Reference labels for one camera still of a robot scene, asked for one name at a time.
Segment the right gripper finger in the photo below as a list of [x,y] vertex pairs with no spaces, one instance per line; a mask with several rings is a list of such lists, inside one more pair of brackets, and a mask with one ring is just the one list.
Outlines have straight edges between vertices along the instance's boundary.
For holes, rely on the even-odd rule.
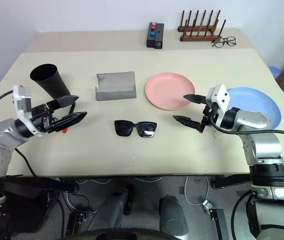
[[186,117],[186,116],[181,116],[181,115],[174,115],[173,118],[179,123],[181,123],[182,125],[195,129],[200,133],[204,131],[205,124],[202,122],[193,121],[191,120],[191,118]]
[[196,104],[206,104],[206,97],[203,95],[198,94],[187,94],[184,95],[183,98],[187,99],[188,101]]

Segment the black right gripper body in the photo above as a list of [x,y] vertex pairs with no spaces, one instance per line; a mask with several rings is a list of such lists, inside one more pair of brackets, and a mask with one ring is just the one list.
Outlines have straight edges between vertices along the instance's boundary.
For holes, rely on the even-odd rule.
[[212,123],[214,123],[215,125],[217,124],[217,119],[219,117],[219,106],[217,103],[212,103],[211,106],[209,106],[208,104],[205,105],[205,108],[203,110],[203,118],[201,121],[202,127],[205,128],[206,126],[211,127]]

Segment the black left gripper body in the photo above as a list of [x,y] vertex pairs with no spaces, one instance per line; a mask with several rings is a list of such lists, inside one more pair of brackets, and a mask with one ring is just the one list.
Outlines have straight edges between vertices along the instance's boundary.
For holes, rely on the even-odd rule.
[[31,122],[42,133],[58,132],[55,127],[57,118],[53,116],[54,110],[46,104],[33,107],[31,110]]

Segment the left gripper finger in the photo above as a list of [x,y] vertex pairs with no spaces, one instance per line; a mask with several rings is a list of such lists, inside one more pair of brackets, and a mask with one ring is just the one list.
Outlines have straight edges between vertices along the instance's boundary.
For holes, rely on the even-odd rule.
[[65,95],[46,103],[47,107],[52,110],[58,110],[74,104],[79,99],[77,95]]
[[73,112],[58,121],[55,121],[53,124],[53,130],[55,132],[60,132],[66,128],[69,128],[79,122],[81,122],[87,115],[86,111],[82,112]]

